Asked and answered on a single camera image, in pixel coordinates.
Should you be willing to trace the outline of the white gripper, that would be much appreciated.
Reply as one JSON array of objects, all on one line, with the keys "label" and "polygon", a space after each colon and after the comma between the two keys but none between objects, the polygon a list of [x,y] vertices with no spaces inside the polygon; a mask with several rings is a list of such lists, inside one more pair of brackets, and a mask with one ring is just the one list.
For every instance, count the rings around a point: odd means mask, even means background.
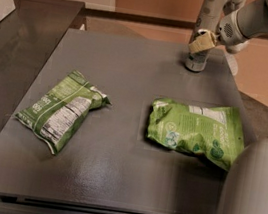
[{"label": "white gripper", "polygon": [[217,27],[218,36],[213,31],[200,29],[194,40],[188,44],[189,52],[195,54],[213,49],[217,46],[217,41],[224,45],[225,50],[231,54],[244,50],[249,40],[240,32],[237,16],[238,12],[232,11],[221,19]]}]

